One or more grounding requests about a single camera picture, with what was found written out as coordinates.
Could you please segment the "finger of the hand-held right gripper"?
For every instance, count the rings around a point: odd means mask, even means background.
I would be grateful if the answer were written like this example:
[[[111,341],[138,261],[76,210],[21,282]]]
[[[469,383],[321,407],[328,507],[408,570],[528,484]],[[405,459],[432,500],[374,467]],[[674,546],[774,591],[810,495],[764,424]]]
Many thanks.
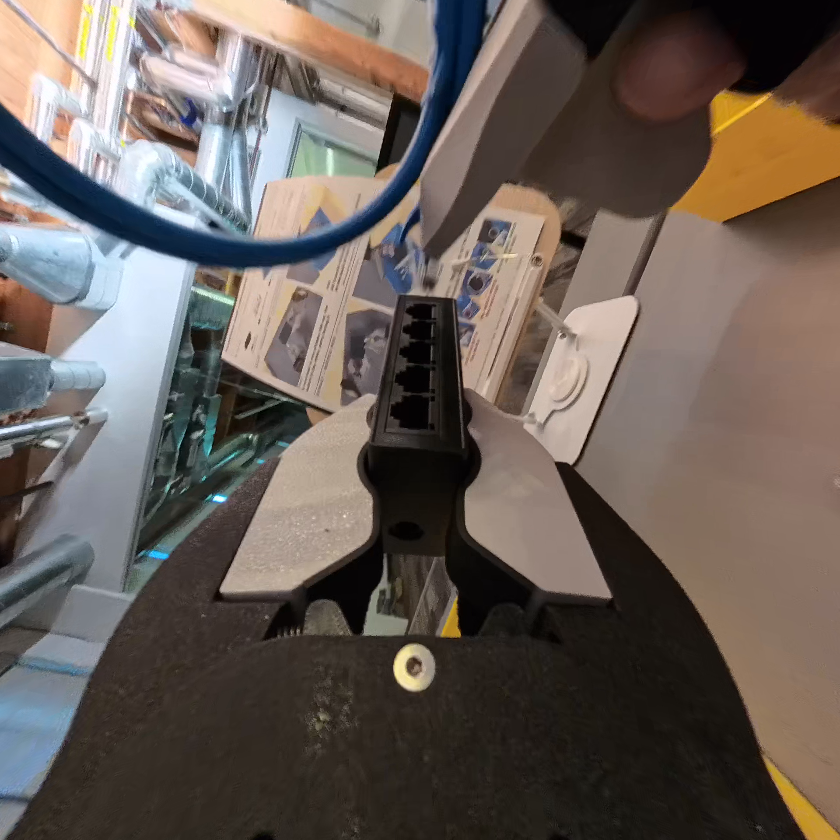
[[[418,181],[427,256],[441,257],[518,175],[586,64],[582,42],[545,2],[502,4]]]

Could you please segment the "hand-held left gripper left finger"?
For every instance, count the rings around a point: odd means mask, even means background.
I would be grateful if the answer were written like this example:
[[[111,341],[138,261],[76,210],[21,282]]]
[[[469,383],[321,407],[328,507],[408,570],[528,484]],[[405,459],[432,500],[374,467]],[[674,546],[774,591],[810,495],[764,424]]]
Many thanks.
[[[374,499],[361,476],[375,398],[312,426],[280,457],[220,584],[226,602],[339,603],[364,622],[383,572]]]

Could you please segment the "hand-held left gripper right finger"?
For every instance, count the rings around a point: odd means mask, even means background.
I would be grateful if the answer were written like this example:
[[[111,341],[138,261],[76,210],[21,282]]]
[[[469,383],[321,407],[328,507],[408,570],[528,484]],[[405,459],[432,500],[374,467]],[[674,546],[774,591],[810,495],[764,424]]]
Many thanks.
[[[613,596],[550,453],[518,420],[465,391],[478,449],[466,535],[531,585],[534,608],[607,606]]]

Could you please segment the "yellow plastic bin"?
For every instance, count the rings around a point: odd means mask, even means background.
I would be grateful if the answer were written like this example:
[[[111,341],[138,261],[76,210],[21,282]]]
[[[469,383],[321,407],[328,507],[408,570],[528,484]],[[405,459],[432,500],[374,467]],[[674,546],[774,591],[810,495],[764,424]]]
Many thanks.
[[[770,94],[723,92],[710,105],[705,170],[673,210],[723,223],[839,176],[839,128]]]
[[[764,764],[788,811],[806,839],[839,839],[838,831],[832,826],[795,785],[770,761],[763,757]]]

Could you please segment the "silver spiral ventilation duct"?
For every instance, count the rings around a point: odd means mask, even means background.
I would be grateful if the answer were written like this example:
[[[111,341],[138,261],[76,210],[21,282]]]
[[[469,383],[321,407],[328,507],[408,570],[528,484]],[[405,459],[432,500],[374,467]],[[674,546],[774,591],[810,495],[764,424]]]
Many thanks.
[[[1,628],[49,592],[84,577],[92,566],[94,555],[89,542],[61,535],[2,568]]]

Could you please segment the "wooden column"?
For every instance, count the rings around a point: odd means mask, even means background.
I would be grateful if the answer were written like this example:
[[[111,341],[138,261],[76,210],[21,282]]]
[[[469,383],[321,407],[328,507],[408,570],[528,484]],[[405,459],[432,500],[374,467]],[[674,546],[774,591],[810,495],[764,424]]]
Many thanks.
[[[420,104],[428,70],[398,53],[347,33],[281,1],[194,1],[195,16],[272,49],[324,66]]]

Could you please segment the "black framed sign stand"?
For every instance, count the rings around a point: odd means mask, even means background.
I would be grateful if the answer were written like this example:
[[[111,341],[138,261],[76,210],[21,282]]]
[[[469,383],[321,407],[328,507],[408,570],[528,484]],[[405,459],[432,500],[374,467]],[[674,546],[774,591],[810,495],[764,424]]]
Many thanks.
[[[393,94],[388,112],[375,173],[402,161],[413,141],[422,114],[420,104],[397,93]]]

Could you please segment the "printed instruction poster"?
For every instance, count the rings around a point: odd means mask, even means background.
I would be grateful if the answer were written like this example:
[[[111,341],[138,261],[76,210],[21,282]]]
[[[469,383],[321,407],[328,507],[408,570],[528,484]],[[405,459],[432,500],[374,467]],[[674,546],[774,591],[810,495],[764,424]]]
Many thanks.
[[[465,386],[495,402],[559,242],[550,201],[505,185],[428,264],[409,195],[353,242],[291,266],[247,269],[223,359],[333,412],[376,391],[400,295],[455,301]]]

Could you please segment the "cluster of insulated silver pipes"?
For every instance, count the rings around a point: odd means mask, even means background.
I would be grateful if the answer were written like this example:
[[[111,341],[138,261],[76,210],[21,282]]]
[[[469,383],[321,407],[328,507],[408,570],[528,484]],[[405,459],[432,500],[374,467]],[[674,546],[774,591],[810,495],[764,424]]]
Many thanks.
[[[32,76],[26,123],[48,147],[63,140],[69,163],[114,182],[126,150],[156,133],[196,143],[192,168],[217,187],[250,186],[259,132],[260,48],[217,25],[209,55],[186,43],[190,2],[82,2],[70,54],[21,7],[14,8],[70,69],[63,83]]]

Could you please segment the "rectangular metal duct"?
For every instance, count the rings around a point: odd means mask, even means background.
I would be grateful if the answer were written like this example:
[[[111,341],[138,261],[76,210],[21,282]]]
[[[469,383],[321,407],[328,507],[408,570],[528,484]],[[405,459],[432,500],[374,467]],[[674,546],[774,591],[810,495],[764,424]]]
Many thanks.
[[[97,391],[106,379],[95,362],[5,355],[1,359],[1,414],[35,410],[57,392]]]

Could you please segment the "black ethernet switch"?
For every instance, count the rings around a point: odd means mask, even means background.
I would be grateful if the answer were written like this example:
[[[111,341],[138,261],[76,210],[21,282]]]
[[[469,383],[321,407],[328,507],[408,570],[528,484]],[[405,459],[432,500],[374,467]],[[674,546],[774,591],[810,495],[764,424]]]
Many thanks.
[[[445,555],[469,418],[455,300],[400,296],[364,452],[385,554]]]

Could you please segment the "person's right hand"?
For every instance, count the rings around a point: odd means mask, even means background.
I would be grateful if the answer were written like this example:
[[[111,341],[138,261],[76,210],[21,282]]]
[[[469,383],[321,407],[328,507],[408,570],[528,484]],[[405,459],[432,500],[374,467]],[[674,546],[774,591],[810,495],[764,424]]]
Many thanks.
[[[617,62],[612,92],[635,118],[671,123],[707,109],[745,70],[745,59],[717,24],[699,13],[681,13],[662,17],[635,34]],[[838,32],[816,47],[771,95],[813,119],[838,123]]]

